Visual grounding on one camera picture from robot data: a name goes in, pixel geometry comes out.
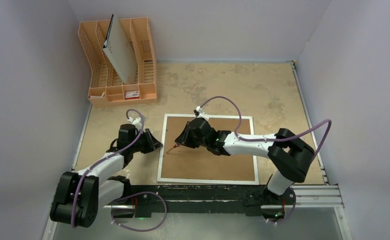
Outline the white picture frame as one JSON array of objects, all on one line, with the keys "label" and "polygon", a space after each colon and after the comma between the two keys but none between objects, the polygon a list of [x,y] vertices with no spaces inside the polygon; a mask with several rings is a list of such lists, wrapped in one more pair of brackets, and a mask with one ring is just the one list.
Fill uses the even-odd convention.
[{"label": "white picture frame", "polygon": [[257,157],[249,155],[217,156],[204,147],[179,146],[169,150],[183,131],[192,114],[164,115],[157,170],[157,181],[182,184],[257,185],[259,174]]}]

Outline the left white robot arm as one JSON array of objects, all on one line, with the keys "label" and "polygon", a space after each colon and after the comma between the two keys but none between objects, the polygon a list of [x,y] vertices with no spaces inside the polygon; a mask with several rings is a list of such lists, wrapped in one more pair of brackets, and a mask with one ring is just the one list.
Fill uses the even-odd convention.
[{"label": "left white robot arm", "polygon": [[136,204],[137,194],[132,192],[130,180],[114,174],[124,169],[134,154],[148,154],[162,147],[148,128],[122,124],[118,137],[99,161],[78,172],[66,171],[61,175],[50,207],[50,220],[88,228],[98,210],[109,203]]}]

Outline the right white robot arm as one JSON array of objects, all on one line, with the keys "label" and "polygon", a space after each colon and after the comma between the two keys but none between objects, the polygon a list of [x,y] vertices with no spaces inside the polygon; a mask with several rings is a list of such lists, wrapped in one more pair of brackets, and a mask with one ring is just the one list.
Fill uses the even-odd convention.
[{"label": "right white robot arm", "polygon": [[250,155],[271,160],[276,171],[263,191],[271,204],[281,200],[292,184],[305,181],[316,157],[315,150],[287,128],[269,135],[236,134],[216,130],[204,118],[187,122],[175,143],[192,149],[202,146],[216,156]]}]

